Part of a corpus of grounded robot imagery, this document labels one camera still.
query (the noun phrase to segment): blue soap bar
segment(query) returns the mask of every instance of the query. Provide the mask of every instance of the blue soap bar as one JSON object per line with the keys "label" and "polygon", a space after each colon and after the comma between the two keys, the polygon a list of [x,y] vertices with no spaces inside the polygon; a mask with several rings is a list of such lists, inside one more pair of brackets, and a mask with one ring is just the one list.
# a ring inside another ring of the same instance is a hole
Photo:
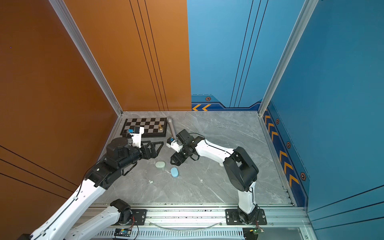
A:
{"label": "blue soap bar", "polygon": [[173,177],[177,177],[179,175],[179,171],[175,167],[170,169],[170,173],[172,174]]}

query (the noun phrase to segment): blue wall panel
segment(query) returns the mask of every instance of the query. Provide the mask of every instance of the blue wall panel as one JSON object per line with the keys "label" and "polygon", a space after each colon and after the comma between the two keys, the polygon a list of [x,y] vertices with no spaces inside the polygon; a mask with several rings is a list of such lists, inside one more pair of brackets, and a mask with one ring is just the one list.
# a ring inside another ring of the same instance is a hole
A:
{"label": "blue wall panel", "polygon": [[315,230],[319,240],[381,240],[384,219]]}
{"label": "blue wall panel", "polygon": [[236,107],[239,103],[240,107],[248,107],[255,98],[264,97],[303,3],[304,0],[268,1],[247,81],[242,80],[245,85],[241,86],[244,87],[241,101],[237,101]]}
{"label": "blue wall panel", "polygon": [[192,94],[213,95],[229,107],[251,3],[187,1]]}
{"label": "blue wall panel", "polygon": [[226,108],[263,98],[303,2],[188,0],[191,94]]}
{"label": "blue wall panel", "polygon": [[[382,0],[319,1],[272,98],[311,179],[311,220],[383,201],[372,191],[331,207],[384,184],[383,12]],[[384,216],[381,206],[313,224],[323,228]],[[356,231],[351,224],[337,228]],[[335,229],[317,231],[319,239],[340,239]]]}

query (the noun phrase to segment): light green soap bar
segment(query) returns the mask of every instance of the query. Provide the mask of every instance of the light green soap bar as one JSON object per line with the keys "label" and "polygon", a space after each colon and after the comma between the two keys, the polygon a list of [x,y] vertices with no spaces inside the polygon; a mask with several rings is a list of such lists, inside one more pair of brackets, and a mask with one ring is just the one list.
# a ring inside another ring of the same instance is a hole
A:
{"label": "light green soap bar", "polygon": [[163,167],[166,166],[166,163],[163,162],[163,161],[159,161],[159,162],[156,162],[155,166],[156,166],[157,168],[163,168]]}

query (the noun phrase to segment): white robotic arm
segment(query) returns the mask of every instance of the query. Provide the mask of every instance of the white robotic arm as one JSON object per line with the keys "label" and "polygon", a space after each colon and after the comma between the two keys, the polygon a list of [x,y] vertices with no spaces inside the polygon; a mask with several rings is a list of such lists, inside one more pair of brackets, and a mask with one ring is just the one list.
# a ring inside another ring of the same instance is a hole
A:
{"label": "white robotic arm", "polygon": [[172,120],[168,119],[168,123],[172,137],[167,140],[167,146],[176,151],[171,157],[171,164],[180,166],[195,154],[198,157],[208,157],[225,167],[229,180],[238,190],[239,218],[244,224],[251,224],[258,209],[254,189],[259,170],[247,152],[242,147],[232,149],[213,144],[199,134],[195,138],[191,136],[193,133],[189,134],[185,129],[175,135]]}
{"label": "white robotic arm", "polygon": [[132,145],[128,144],[128,139],[124,137],[113,139],[107,145],[107,153],[85,174],[84,180],[72,196],[42,226],[31,235],[23,234],[19,240],[89,240],[100,229],[120,221],[123,223],[130,222],[131,207],[121,199],[117,199],[99,215],[71,229],[87,208],[116,179],[129,173],[136,166],[138,160],[157,157],[164,143],[141,142],[141,134],[143,133],[143,127],[134,127],[130,131]]}

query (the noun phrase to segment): marble floor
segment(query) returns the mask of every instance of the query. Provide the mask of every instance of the marble floor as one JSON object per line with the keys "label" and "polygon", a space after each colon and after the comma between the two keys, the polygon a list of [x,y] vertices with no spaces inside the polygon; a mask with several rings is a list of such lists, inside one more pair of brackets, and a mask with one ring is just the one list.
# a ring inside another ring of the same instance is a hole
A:
{"label": "marble floor", "polygon": [[[267,146],[262,127],[253,111],[169,111],[124,112],[126,118],[172,118],[176,132],[186,129],[197,132],[207,140],[223,147],[243,147],[259,168],[255,197],[258,204],[289,204],[291,200],[283,188],[277,169]],[[166,141],[167,136],[142,140]],[[142,159],[125,177],[120,177],[95,203],[110,203],[118,198],[130,204],[145,203],[225,203],[238,204],[237,189],[230,183],[224,167],[206,157],[198,161],[188,158],[177,167],[179,176],[171,176],[171,148],[162,148],[155,159]],[[163,169],[155,167],[157,161],[166,162]]]}

